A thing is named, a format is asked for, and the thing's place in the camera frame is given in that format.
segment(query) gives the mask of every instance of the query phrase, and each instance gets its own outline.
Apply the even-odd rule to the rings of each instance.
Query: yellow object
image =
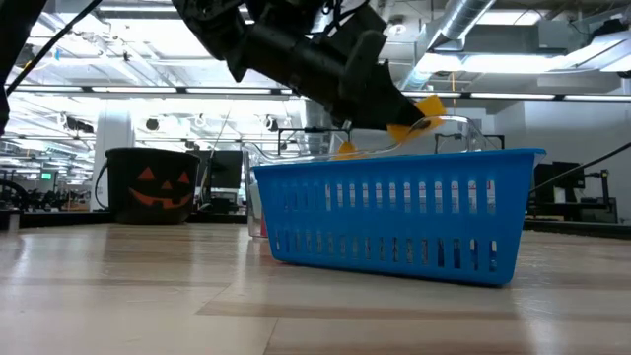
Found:
[[[342,145],[339,146],[339,149],[337,150],[338,154],[348,154],[348,153],[355,153],[355,152],[357,152],[357,148],[355,148],[355,145],[351,142],[342,143]],[[366,158],[366,155],[365,154],[340,155],[340,156],[334,157],[333,160],[349,160],[349,159],[362,159],[362,158]]]
[[[408,126],[399,125],[399,124],[388,125],[386,127],[387,133],[389,133],[390,137],[392,137],[397,143],[404,143],[410,139],[420,136],[421,134],[425,132],[429,132],[437,127],[440,127],[441,125],[445,123],[439,117],[435,117],[435,116],[447,114],[447,110],[443,106],[443,103],[441,102],[441,99],[439,99],[438,96],[432,95],[431,97],[421,100],[420,102],[416,103],[416,108],[418,108],[421,112],[423,112],[424,116],[428,117],[425,119],[429,121],[430,124],[427,125],[426,127],[415,129],[413,132],[410,132],[409,134],[408,132],[410,130],[410,127]],[[353,145],[353,143],[351,142],[342,143],[342,145],[339,147],[339,150],[337,151],[338,154],[349,154],[349,153],[355,153],[355,152],[357,152],[357,148],[355,148],[355,145]],[[366,155],[365,154],[342,155],[342,156],[337,156],[333,158],[333,160],[348,160],[348,159],[362,159],[362,158],[366,158]]]
[[[432,95],[425,100],[421,100],[416,103],[416,108],[423,112],[423,115],[429,117],[426,119],[429,120],[430,124],[424,128],[414,130],[414,132],[411,132],[409,135],[407,133],[410,130],[410,127],[399,124],[390,124],[387,127],[387,133],[389,133],[390,137],[392,137],[392,139],[394,139],[397,143],[404,143],[445,124],[442,119],[434,117],[447,114],[447,110],[438,96]]]

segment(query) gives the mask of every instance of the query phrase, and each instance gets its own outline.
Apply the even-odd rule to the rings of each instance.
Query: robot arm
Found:
[[[394,86],[387,63],[378,63],[386,23],[367,2],[344,14],[350,19],[334,24],[334,35],[325,31],[308,38],[326,0],[172,1],[208,52],[227,61],[238,82],[253,69],[322,104],[337,126],[350,120],[356,128],[386,129],[423,117]],[[239,11],[244,2],[252,25]]]

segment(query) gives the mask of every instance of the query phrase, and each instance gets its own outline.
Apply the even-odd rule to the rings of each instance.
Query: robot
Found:
[[[190,30],[211,55],[228,63],[238,82],[248,69],[255,70],[322,104],[336,126],[350,122],[353,128],[386,129],[423,118],[391,81],[387,62],[378,63],[386,22],[368,0],[344,12],[343,0],[172,1]],[[93,0],[84,12],[99,3]],[[0,1],[1,84],[44,4]],[[242,16],[243,4],[252,24]],[[312,33],[322,14],[332,20],[322,32]],[[9,116],[4,94],[0,90],[0,134]]]

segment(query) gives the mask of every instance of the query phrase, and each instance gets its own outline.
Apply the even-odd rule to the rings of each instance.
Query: clear plastic container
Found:
[[[409,137],[415,131],[426,128],[427,119],[440,119],[442,125],[424,131],[419,136]],[[427,117],[416,122],[407,132],[408,138],[403,143],[395,143],[385,131],[370,131],[370,134],[380,136],[386,142],[383,147],[369,147],[355,153],[322,155],[303,155],[298,157],[283,157],[263,152],[253,143],[244,144],[245,152],[245,186],[247,198],[247,226],[252,237],[267,237],[264,226],[264,211],[261,204],[258,182],[252,170],[261,165],[293,164],[306,162],[322,162],[336,159],[370,159],[405,155],[423,155],[436,153],[475,152],[499,149],[475,126],[475,123],[463,116],[443,115]],[[332,152],[337,152],[339,139],[331,139]]]

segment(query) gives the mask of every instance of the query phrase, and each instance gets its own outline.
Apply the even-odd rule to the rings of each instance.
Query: orange pumpkin bucket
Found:
[[[177,224],[190,215],[199,158],[147,148],[115,148],[105,156],[97,184],[107,169],[108,209],[116,222]]]

